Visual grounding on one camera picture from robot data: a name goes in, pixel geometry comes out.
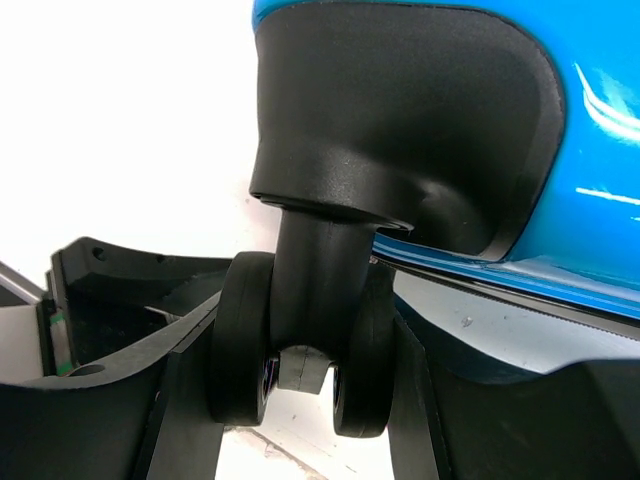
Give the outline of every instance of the wheel caster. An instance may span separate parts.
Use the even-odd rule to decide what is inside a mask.
[[[218,423],[257,426],[277,376],[269,356],[274,255],[239,253],[227,272],[212,331],[209,408]]]
[[[371,265],[349,356],[334,370],[333,427],[338,435],[377,437],[389,420],[395,371],[393,271]]]

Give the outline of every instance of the black rubber wheel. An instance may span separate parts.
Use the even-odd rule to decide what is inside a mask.
[[[393,270],[370,265],[349,357],[334,370],[333,427],[338,435],[377,437],[393,399],[395,371]]]
[[[275,381],[269,358],[269,295],[274,255],[239,253],[225,277],[213,325],[209,407],[218,423],[257,426]]]

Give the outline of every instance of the black plastic housing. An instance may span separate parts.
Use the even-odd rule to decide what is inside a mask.
[[[483,11],[311,2],[257,30],[251,193],[487,260],[524,229],[562,138],[542,47]]]
[[[230,261],[142,252],[84,237],[56,252],[51,263],[50,301],[43,302],[40,320],[48,338],[53,319],[64,322],[62,337],[53,342],[63,374],[164,328],[168,314],[189,313],[222,288]],[[43,358],[50,356],[43,346]]]
[[[0,478],[210,479],[206,369],[219,295],[82,375],[0,384]]]
[[[640,361],[590,360],[538,374],[396,305],[388,426],[396,480],[640,477]]]

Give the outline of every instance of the screw hole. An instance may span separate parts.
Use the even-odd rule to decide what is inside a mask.
[[[102,372],[105,370],[104,365],[100,365],[99,363],[93,363],[91,365],[83,365],[80,368],[77,368],[73,372],[69,374],[70,377],[84,377],[85,375],[93,375],[94,373]]]
[[[104,253],[104,250],[100,247],[94,247],[94,249],[91,250],[91,253],[96,259],[100,260],[101,262],[104,262],[107,259],[107,256]]]

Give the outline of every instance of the glossy blue surface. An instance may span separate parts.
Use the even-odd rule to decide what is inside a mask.
[[[256,0],[254,25],[293,3],[301,2]],[[527,228],[503,261],[459,258],[380,235],[375,249],[640,319],[640,2],[446,4],[509,18],[546,47],[567,95],[564,142]]]

